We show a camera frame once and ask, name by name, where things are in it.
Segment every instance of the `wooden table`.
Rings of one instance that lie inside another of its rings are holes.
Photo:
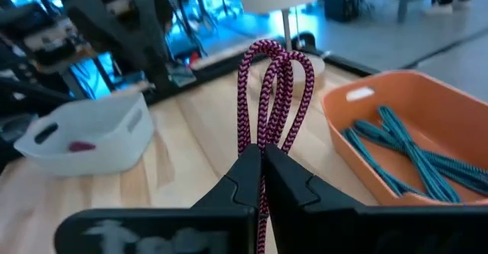
[[[259,68],[249,78],[251,127],[256,127]],[[356,79],[326,67],[290,156],[365,204],[376,201],[336,154],[320,98]],[[53,233],[69,215],[90,207],[190,207],[236,160],[236,81],[232,73],[151,107],[156,132],[140,162],[116,175],[54,178],[19,159],[0,176],[0,253],[53,253]],[[291,113],[297,110],[294,101]],[[288,127],[292,117],[288,118]],[[276,253],[268,225],[267,253]]]

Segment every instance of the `teal rope in tray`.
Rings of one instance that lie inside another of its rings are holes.
[[[342,131],[343,137],[362,155],[371,168],[384,180],[396,195],[413,192],[428,198],[451,203],[461,203],[459,194],[448,184],[446,179],[488,196],[488,171],[469,165],[417,146],[400,119],[387,106],[380,106],[378,113],[382,119],[382,128],[367,121],[354,122],[353,128]],[[374,161],[359,137],[407,155],[419,171],[426,194],[412,188],[395,178]]]

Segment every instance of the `orange bin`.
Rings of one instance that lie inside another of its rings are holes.
[[[385,72],[332,90],[322,99],[332,142],[364,185],[382,205],[449,204],[406,193],[397,197],[383,179],[340,134],[358,119],[379,124],[377,108],[390,106],[423,149],[488,169],[488,104],[410,71]],[[416,167],[406,156],[361,141],[390,174],[425,192]],[[448,180],[467,205],[488,205],[488,198]]]

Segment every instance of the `white plastic bin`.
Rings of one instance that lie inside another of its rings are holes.
[[[15,149],[53,175],[120,172],[136,165],[154,131],[140,93],[64,104],[34,123]],[[72,142],[95,145],[70,152]]]

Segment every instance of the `cable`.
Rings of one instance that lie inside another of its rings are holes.
[[[466,188],[488,196],[487,170],[469,165],[458,159],[421,149],[413,142],[412,137],[391,108],[380,106],[378,112],[383,121],[381,124],[382,128],[376,127],[367,121],[356,121],[353,128],[346,129],[342,134],[398,196],[410,191],[439,201],[460,203],[461,197],[443,176]],[[426,194],[419,193],[418,190],[403,184],[383,170],[366,150],[358,135],[372,143],[407,155],[419,171]]]
[[[273,40],[258,40],[254,42],[244,54],[244,59],[239,66],[237,78],[237,137],[239,154],[251,143],[251,130],[249,127],[249,111],[247,105],[247,80],[252,58],[258,53],[264,53],[271,57],[272,61],[266,70],[258,108],[258,147],[264,150],[266,144],[278,144],[284,125],[290,111],[293,92],[293,70],[291,60],[297,60],[305,70],[305,90],[300,106],[295,116],[290,131],[285,138],[281,150],[288,153],[297,131],[303,122],[313,92],[313,67],[310,60],[300,52],[287,52],[278,42]],[[277,76],[277,88],[273,107],[268,119],[268,104],[271,96],[271,86]],[[261,194],[259,200],[258,220],[258,245],[257,253],[265,252],[266,223],[268,219],[268,201],[265,194],[265,177],[261,180]]]

